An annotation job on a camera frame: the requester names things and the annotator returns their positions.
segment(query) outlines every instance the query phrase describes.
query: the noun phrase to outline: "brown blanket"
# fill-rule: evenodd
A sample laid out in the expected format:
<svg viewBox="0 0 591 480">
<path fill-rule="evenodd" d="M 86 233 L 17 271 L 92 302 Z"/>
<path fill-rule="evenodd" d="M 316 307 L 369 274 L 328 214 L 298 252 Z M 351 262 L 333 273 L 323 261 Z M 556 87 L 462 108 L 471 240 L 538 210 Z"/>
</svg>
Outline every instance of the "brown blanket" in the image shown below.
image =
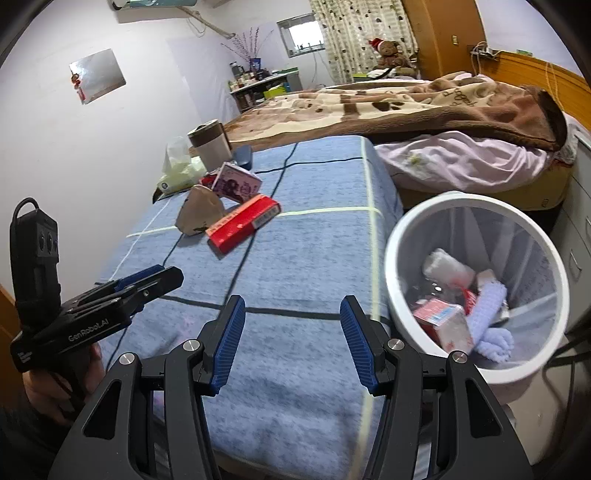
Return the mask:
<svg viewBox="0 0 591 480">
<path fill-rule="evenodd" d="M 545 90 L 449 80 L 454 75 L 278 96 L 226 124 L 226 132 L 234 146 L 249 144 L 255 151 L 329 135 L 363 135 L 380 144 L 449 130 L 548 151 L 564 145 L 564 116 Z"/>
</svg>

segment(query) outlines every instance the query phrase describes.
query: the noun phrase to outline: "human hand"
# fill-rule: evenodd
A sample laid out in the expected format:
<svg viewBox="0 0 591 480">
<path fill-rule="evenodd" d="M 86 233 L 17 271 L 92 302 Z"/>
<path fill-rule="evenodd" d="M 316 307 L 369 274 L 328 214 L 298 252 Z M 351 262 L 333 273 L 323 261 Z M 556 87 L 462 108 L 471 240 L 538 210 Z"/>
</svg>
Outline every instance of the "human hand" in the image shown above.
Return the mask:
<svg viewBox="0 0 591 480">
<path fill-rule="evenodd" d="M 90 364 L 84 378 L 84 388 L 89 396 L 99 386 L 105 376 L 105 368 L 102 363 L 100 346 L 95 343 L 89 347 Z M 65 386 L 71 389 L 70 384 L 58 375 Z M 59 425 L 71 425 L 72 423 L 64 418 L 61 404 L 68 402 L 70 396 L 66 393 L 46 370 L 30 370 L 22 375 L 22 382 L 25 387 L 25 393 L 32 407 L 39 413 L 46 415 Z"/>
</svg>

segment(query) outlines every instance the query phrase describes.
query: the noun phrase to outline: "wooden headboard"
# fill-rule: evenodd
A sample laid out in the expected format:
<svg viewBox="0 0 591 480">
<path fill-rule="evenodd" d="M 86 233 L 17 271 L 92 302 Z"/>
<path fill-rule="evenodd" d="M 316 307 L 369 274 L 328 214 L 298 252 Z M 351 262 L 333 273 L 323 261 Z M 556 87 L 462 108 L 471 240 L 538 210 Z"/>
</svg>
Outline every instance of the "wooden headboard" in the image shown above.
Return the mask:
<svg viewBox="0 0 591 480">
<path fill-rule="evenodd" d="M 544 60 L 501 52 L 496 60 L 480 58 L 482 73 L 497 82 L 536 85 L 548 91 L 563 111 L 591 130 L 591 89 L 583 77 Z"/>
</svg>

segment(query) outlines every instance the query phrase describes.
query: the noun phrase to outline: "teddy bear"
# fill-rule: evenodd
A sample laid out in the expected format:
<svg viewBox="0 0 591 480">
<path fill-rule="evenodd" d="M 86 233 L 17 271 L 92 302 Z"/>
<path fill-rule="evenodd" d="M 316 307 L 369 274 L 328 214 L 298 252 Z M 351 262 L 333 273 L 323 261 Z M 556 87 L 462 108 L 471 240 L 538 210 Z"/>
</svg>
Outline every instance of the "teddy bear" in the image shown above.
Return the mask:
<svg viewBox="0 0 591 480">
<path fill-rule="evenodd" d="M 378 66 L 375 68 L 376 70 L 395 67 L 411 67 L 410 62 L 402 53 L 402 48 L 398 42 L 376 38 L 370 41 L 369 44 L 382 56 L 382 58 L 378 60 Z"/>
</svg>

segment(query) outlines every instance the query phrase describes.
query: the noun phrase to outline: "mesh trash can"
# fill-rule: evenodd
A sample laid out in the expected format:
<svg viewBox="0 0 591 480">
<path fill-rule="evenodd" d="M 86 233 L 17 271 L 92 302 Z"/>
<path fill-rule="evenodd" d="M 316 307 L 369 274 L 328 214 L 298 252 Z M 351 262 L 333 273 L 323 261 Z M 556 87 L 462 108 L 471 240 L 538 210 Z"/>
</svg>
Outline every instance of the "mesh trash can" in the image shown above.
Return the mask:
<svg viewBox="0 0 591 480">
<path fill-rule="evenodd" d="M 471 355 L 486 382 L 507 385 L 535 374 L 558 347 L 569 316 L 566 272 L 548 236 L 511 205 L 461 192 L 423 202 L 398 222 L 384 264 L 395 325 L 419 351 L 447 356 L 405 301 L 407 290 L 423 277 L 425 258 L 436 248 L 476 272 L 493 269 L 507 287 L 511 317 L 502 327 L 513 334 L 515 348 L 501 364 Z"/>
</svg>

